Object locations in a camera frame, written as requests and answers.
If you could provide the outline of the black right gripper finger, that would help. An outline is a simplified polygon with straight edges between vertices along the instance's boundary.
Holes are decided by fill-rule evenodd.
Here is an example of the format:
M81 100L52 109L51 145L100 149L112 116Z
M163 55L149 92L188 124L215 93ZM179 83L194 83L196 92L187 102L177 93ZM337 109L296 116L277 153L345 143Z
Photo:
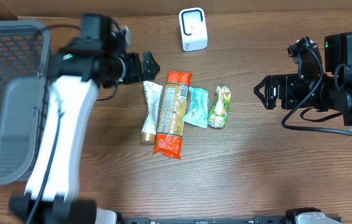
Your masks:
M277 86L277 76L268 75L259 84L254 87L254 92L259 93L260 89L264 89L265 92L271 89L271 86Z
M254 90L254 94L260 99L265 109L274 110L276 108L277 91L265 90L264 93L261 93L259 90Z

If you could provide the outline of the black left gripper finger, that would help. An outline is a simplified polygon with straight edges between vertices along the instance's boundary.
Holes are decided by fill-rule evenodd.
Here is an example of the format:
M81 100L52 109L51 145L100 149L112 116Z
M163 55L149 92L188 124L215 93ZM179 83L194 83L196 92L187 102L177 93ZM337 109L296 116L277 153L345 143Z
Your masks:
M159 69L156 68L156 67L154 67L154 68L144 68L143 69L143 74L142 74L142 80L143 81L154 80L158 72L159 72Z
M154 60L154 57L150 51L143 53L142 66L144 70L160 70L159 64Z

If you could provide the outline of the white printed packet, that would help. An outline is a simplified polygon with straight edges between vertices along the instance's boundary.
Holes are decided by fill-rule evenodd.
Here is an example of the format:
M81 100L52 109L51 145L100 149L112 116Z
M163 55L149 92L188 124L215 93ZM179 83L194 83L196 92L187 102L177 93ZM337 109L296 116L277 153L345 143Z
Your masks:
M147 114L141 130L141 143L154 144L157 133L157 118L163 86L150 81L143 81L147 104Z

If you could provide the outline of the orange spaghetti packet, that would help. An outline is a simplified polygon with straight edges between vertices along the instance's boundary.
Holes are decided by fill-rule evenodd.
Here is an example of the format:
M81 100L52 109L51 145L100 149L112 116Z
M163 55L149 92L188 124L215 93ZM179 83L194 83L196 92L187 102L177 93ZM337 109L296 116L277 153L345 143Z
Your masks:
M153 154L181 159L183 117L187 112L187 96L193 72L169 70L165 85Z

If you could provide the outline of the green snack packet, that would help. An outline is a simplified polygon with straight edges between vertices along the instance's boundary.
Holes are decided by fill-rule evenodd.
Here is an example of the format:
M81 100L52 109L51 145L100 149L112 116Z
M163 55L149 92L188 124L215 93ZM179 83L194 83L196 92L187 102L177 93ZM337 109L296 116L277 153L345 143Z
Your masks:
M228 117L231 91L227 86L217 86L215 102L208 115L208 124L213 128L223 128Z

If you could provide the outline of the teal snack packet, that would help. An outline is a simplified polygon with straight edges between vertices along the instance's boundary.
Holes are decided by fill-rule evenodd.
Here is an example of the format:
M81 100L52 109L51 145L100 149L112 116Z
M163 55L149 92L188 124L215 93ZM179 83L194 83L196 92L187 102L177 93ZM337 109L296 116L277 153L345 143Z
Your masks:
M206 129L208 127L209 92L189 87L190 106L182 121Z

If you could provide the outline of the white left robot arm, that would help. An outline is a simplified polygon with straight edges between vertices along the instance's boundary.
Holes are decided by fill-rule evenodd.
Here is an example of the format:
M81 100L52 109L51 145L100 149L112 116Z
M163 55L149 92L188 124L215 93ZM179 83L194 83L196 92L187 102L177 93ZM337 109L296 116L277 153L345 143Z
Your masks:
M9 209L24 223L122 222L118 212L79 198L86 127L101 88L151 81L160 70L150 52L127 53L129 31L111 17L84 14L80 36L52 57L49 104L39 153L23 195Z

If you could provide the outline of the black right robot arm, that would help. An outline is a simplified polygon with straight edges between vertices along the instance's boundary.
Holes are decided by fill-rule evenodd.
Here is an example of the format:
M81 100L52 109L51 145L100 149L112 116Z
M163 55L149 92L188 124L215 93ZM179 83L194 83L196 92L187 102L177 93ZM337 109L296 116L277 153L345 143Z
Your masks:
M287 46L289 57L298 65L297 73L268 75L254 87L254 94L264 107L273 110L276 101L288 110L281 125L296 131L313 131L352 137L352 32L325 37L325 54L320 55L318 45L303 37ZM324 122L343 117L347 131L331 128L288 125L286 121L297 111L333 110L334 114L318 119Z

